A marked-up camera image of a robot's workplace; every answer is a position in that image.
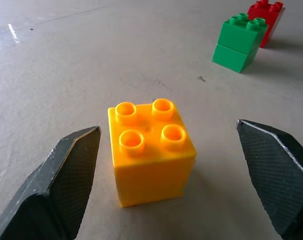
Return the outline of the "yellow studded building block cube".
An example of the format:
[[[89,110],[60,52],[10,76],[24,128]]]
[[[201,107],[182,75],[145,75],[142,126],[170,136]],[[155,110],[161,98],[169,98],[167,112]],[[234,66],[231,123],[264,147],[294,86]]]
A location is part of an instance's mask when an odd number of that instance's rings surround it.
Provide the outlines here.
[[[121,207],[184,194],[197,152],[172,101],[121,102],[108,109],[108,123]]]

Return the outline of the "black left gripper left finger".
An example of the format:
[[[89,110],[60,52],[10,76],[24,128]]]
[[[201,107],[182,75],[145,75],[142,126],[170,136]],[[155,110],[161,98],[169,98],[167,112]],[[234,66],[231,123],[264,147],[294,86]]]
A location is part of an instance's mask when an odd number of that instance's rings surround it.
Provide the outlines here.
[[[0,240],[75,240],[93,186],[99,126],[58,141],[0,215]]]

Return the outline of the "green studded building block cube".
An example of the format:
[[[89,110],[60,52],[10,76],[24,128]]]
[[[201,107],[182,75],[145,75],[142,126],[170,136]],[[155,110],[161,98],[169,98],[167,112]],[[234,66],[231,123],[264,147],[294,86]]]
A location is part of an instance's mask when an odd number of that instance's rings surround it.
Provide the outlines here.
[[[241,73],[253,62],[267,29],[263,18],[251,20],[246,13],[232,16],[222,24],[212,61]]]

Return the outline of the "red studded building block cube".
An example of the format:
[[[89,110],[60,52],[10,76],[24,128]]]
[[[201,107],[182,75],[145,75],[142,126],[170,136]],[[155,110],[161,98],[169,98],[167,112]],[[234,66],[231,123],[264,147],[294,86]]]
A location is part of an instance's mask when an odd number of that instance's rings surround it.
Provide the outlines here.
[[[264,48],[272,38],[272,35],[285,11],[284,4],[280,1],[269,3],[269,0],[256,0],[255,4],[251,5],[247,11],[248,18],[253,20],[255,18],[265,19],[268,29],[260,44],[260,48]]]

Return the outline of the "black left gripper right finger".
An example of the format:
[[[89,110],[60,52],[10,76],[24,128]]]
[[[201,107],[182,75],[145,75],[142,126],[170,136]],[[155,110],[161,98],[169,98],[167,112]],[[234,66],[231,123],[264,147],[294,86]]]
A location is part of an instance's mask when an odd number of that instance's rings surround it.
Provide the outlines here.
[[[289,133],[240,119],[236,130],[250,179],[275,231],[303,240],[303,146]]]

